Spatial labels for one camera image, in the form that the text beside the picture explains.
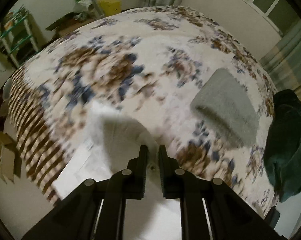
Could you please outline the green white shelf rack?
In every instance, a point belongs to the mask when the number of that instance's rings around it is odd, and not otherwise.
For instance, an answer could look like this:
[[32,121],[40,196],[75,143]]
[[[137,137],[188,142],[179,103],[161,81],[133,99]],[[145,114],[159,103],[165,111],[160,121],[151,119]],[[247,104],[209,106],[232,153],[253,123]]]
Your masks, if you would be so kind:
[[32,31],[29,11],[22,5],[9,12],[0,24],[0,42],[15,68],[36,55],[40,49]]

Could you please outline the floral bed blanket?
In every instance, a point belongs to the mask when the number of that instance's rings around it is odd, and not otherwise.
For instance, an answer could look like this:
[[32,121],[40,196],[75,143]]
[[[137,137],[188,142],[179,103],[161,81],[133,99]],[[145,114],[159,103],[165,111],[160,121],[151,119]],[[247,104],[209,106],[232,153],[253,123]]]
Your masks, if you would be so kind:
[[[215,71],[226,69],[250,99],[258,132],[230,149],[190,104]],[[12,75],[8,114],[26,175],[51,203],[57,178],[84,139],[94,102],[129,115],[179,164],[220,177],[262,216],[275,194],[262,162],[276,88],[227,30],[182,6],[132,9],[61,37]]]

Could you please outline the green white plastic bag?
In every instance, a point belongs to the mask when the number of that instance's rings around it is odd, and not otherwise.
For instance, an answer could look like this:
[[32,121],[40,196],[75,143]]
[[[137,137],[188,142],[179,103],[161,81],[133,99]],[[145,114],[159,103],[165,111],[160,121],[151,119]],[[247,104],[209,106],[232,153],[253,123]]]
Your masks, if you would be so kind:
[[73,12],[85,13],[95,20],[105,17],[103,10],[97,3],[97,0],[75,0]]

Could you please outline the dark green velvet blanket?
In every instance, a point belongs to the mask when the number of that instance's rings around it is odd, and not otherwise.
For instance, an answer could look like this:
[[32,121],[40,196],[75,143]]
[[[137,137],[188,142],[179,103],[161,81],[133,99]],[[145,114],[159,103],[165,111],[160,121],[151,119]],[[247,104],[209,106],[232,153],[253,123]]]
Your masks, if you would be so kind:
[[301,192],[301,101],[286,89],[276,93],[273,102],[263,161],[279,201],[285,202]]

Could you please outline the yellow box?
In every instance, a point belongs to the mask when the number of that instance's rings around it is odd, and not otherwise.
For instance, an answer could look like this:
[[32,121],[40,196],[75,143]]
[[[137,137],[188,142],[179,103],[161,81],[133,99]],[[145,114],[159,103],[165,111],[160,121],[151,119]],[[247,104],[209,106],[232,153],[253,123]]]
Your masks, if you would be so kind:
[[98,4],[106,17],[116,15],[121,12],[120,0],[98,0]]

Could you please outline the folded grey towel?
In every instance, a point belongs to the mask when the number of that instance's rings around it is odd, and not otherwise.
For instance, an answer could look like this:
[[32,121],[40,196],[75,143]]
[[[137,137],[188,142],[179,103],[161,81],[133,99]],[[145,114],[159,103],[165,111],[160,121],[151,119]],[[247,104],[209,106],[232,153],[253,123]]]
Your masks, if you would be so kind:
[[227,69],[214,72],[190,108],[229,148],[250,147],[255,143],[259,117],[245,89]]

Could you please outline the right green curtain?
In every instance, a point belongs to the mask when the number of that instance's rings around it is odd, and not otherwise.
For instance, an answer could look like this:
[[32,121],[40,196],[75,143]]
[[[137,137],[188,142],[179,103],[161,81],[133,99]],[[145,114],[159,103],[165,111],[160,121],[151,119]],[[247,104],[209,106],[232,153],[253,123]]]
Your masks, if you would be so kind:
[[301,21],[260,59],[278,91],[290,89],[301,101]]

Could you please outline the white pants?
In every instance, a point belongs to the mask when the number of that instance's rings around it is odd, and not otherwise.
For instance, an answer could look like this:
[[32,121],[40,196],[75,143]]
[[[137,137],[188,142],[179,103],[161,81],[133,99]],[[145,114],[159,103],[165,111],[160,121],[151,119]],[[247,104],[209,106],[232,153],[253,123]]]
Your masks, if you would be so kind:
[[123,239],[181,239],[180,202],[163,197],[159,145],[151,133],[138,120],[98,101],[91,103],[87,122],[80,132],[80,144],[53,183],[58,196],[64,199],[85,179],[109,179],[146,145],[146,191],[142,200],[126,202]]

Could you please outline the dark low side table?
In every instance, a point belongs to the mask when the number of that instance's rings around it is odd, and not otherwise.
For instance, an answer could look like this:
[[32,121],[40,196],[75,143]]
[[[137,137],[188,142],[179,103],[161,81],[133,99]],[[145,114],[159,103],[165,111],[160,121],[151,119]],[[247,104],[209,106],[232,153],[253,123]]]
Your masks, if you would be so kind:
[[94,21],[95,19],[91,18],[85,12],[69,12],[54,23],[50,24],[45,30],[54,31],[55,37],[59,38]]

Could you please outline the brown cardboard box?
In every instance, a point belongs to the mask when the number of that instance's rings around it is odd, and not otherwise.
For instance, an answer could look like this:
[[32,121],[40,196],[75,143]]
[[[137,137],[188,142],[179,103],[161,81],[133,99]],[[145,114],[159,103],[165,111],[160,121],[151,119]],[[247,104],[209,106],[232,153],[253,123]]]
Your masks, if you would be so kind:
[[22,160],[17,150],[16,142],[6,133],[0,132],[0,179],[14,183],[14,178],[20,178]]

